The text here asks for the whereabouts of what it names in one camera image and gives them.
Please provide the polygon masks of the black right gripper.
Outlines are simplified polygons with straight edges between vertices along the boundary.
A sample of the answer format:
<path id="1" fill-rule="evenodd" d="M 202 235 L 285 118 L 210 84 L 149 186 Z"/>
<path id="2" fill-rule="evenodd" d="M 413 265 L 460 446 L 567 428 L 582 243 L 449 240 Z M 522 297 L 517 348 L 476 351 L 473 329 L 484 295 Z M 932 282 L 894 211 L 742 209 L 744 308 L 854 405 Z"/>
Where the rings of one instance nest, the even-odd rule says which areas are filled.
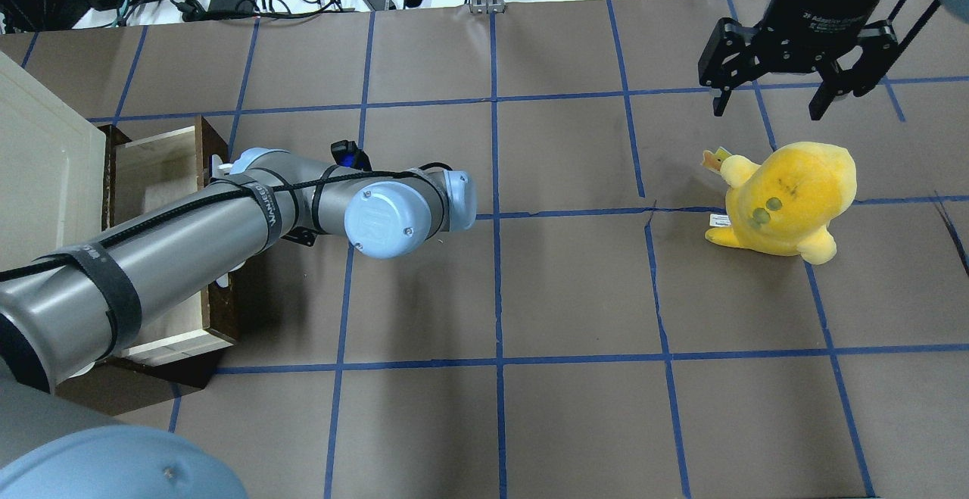
<path id="1" fill-rule="evenodd" d="M 698 61 L 698 79 L 712 88 L 712 113 L 722 117 L 731 92 L 767 73 L 821 76 L 809 102 L 819 122 L 830 106 L 862 96 L 881 81 L 903 47 L 890 20 L 872 20 L 881 0 L 769 0 L 757 25 L 722 18 Z"/>

